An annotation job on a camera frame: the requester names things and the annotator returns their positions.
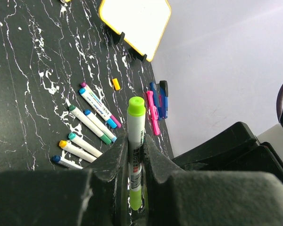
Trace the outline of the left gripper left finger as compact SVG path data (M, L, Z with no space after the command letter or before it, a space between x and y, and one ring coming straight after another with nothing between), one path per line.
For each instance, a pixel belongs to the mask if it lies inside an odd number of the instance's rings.
M0 172L0 226L127 226L128 140L83 169Z

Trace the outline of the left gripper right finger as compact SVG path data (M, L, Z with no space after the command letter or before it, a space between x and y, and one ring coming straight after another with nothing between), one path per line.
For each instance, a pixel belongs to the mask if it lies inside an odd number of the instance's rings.
M144 138L148 226L283 226L283 184L266 172L185 171Z

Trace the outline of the yellow pen cap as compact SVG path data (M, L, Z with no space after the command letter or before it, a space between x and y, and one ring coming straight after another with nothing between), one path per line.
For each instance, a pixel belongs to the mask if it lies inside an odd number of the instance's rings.
M119 84L117 78L112 79L112 83L113 83L113 87L114 87L115 90L120 90L121 89L120 84Z

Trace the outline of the dark blue capped marker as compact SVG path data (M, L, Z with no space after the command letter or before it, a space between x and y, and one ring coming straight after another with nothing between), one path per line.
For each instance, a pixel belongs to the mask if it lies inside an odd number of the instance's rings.
M65 158L63 158L62 156L59 156L59 155L54 155L51 160L54 162L54 163L57 163L59 165L62 165L68 169L73 169L73 170L82 170L83 167L82 166L79 166L73 162L71 162L70 160L67 160Z

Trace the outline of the green capped white marker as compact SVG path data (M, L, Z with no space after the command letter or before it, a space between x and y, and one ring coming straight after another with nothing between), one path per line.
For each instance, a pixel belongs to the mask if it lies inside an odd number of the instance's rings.
M129 197L130 207L137 211L142 205L142 161L141 147L144 141L145 101L142 97L132 97L127 109Z

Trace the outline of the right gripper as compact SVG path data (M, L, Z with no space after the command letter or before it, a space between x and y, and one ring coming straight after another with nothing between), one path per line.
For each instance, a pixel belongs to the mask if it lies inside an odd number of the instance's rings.
M268 172L283 183L283 148L260 143L243 122L175 157L173 162L184 170Z

